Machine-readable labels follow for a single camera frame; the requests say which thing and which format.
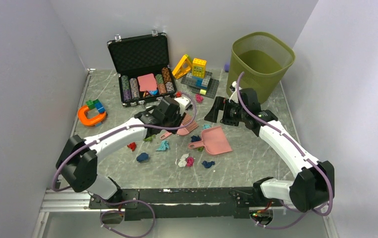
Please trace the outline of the pink plastic dustpan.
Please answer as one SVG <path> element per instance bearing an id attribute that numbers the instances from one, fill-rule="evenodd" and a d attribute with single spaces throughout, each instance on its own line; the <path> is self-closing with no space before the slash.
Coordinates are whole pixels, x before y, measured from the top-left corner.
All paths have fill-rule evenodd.
<path id="1" fill-rule="evenodd" d="M 203 130 L 200 138 L 201 140 L 199 141 L 189 143 L 188 148 L 204 147 L 204 150 L 209 155 L 219 155 L 233 151 L 221 126 Z"/>

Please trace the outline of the pink hand brush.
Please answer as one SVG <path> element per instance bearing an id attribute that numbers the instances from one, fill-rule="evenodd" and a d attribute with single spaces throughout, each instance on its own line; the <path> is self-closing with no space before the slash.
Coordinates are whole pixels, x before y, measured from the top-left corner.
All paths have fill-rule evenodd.
<path id="1" fill-rule="evenodd" d="M 176 133 L 177 135 L 179 136 L 189 135 L 192 131 L 194 131 L 195 129 L 199 127 L 196 121 L 189 123 L 191 119 L 192 119 L 191 115 L 188 115 L 188 114 L 185 115 L 182 121 L 182 125 L 185 125 L 185 127 L 178 129 Z"/>

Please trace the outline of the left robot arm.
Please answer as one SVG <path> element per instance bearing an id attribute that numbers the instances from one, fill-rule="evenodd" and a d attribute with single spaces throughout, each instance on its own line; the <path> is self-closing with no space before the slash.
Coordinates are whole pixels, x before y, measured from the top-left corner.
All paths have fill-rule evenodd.
<path id="1" fill-rule="evenodd" d="M 81 138 L 70 137 L 56 163 L 54 180 L 61 175 L 74 192 L 87 191 L 101 198 L 108 208 L 117 207 L 123 200 L 123 191 L 112 179 L 98 174 L 100 161 L 128 146 L 166 130 L 176 133 L 182 128 L 188 97 L 163 98 L 158 105 L 135 114 L 123 124 L 101 134 Z"/>

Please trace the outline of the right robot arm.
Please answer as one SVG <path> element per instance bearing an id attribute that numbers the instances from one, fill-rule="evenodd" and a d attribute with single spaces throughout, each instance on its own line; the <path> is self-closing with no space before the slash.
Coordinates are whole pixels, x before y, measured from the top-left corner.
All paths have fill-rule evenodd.
<path id="1" fill-rule="evenodd" d="M 223 112 L 222 124 L 244 123 L 281 157 L 294 176 L 293 181 L 273 177 L 256 181 L 252 186 L 256 205 L 264 206 L 271 199 L 282 200 L 305 213 L 333 202 L 334 166 L 329 161 L 321 162 L 301 147 L 272 111 L 261 108 L 253 89 L 236 90 L 231 98 L 217 96 L 204 119 L 216 123 L 219 111 Z"/>

